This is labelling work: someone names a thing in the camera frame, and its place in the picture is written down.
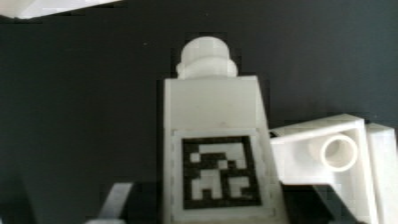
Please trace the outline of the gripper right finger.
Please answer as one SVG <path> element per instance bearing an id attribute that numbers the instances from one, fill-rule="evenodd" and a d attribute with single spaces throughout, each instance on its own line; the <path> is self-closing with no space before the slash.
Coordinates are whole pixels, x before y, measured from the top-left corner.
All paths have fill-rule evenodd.
<path id="1" fill-rule="evenodd" d="M 327 212 L 330 214 L 330 220 L 327 224 L 362 224 L 348 210 L 332 187 L 329 185 L 314 185 L 313 188 L 320 196 Z"/>

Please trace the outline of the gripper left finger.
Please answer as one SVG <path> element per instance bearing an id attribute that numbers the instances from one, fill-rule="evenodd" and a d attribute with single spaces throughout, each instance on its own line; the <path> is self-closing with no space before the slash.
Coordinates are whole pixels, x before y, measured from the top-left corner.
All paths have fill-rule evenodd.
<path id="1" fill-rule="evenodd" d="M 131 189 L 131 182 L 112 185 L 98 217 L 87 221 L 87 224 L 126 224 L 126 221 L 121 219 L 121 213 Z"/>

